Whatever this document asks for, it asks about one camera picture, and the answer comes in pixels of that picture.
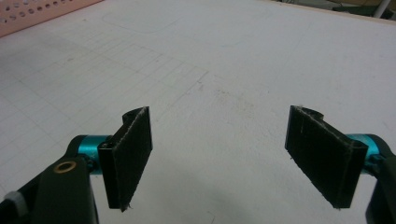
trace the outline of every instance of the black rubber pad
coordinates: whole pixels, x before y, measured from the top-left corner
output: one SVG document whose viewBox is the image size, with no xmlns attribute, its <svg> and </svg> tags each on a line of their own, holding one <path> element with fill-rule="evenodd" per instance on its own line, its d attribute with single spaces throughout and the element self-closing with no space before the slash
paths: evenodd
<svg viewBox="0 0 396 224">
<path fill-rule="evenodd" d="M 348 208 L 367 146 L 352 140 L 307 108 L 290 108 L 286 150 L 334 208 Z"/>
<path fill-rule="evenodd" d="M 110 208 L 125 211 L 149 160 L 152 150 L 149 108 L 122 116 L 121 128 L 101 146 L 99 158 Z"/>
</svg>

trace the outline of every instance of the perforated board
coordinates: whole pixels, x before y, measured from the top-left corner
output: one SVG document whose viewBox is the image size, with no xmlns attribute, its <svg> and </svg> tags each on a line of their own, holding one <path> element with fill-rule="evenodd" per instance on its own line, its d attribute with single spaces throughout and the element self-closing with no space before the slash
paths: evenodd
<svg viewBox="0 0 396 224">
<path fill-rule="evenodd" d="M 0 0 L 0 37 L 103 0 Z"/>
</svg>

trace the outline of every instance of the white table surface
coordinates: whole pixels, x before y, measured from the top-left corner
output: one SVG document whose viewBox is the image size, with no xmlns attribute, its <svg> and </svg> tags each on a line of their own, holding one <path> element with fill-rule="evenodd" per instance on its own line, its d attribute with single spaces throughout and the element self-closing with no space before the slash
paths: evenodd
<svg viewBox="0 0 396 224">
<path fill-rule="evenodd" d="M 362 175 L 335 210 L 284 149 L 290 105 L 396 147 L 396 23 L 253 0 L 108 0 L 0 39 L 0 196 L 79 134 L 149 105 L 131 206 L 101 223 L 364 223 Z"/>
</svg>

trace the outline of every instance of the screw hole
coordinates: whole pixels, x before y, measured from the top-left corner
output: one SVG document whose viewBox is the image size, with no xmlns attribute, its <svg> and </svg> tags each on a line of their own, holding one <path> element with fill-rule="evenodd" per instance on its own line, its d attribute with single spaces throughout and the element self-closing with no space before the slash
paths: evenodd
<svg viewBox="0 0 396 224">
<path fill-rule="evenodd" d="M 53 168 L 53 172 L 57 174 L 67 173 L 76 168 L 76 166 L 77 163 L 75 161 L 65 161 L 55 166 L 55 168 Z"/>
</svg>

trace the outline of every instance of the teal anodized part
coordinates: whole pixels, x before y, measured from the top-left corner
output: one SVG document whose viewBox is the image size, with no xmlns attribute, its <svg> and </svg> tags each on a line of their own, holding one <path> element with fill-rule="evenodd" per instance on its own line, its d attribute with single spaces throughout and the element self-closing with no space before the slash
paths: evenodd
<svg viewBox="0 0 396 224">
<path fill-rule="evenodd" d="M 365 144 L 367 147 L 369 147 L 367 149 L 367 154 L 366 154 L 366 158 L 365 158 L 365 161 L 364 161 L 364 166 L 365 167 L 370 166 L 372 164 L 369 161 L 370 158 L 373 155 L 379 155 L 379 149 L 378 149 L 378 146 L 376 145 L 375 141 L 371 137 L 369 137 L 368 135 L 361 134 L 361 133 L 347 134 L 346 136 L 348 138 L 350 138 L 350 139 L 360 141 L 363 144 Z"/>
<path fill-rule="evenodd" d="M 99 162 L 98 147 L 105 142 L 109 135 L 87 135 L 78 147 L 78 154 L 85 154 L 93 161 L 91 175 L 101 175 L 102 168 Z"/>
</svg>

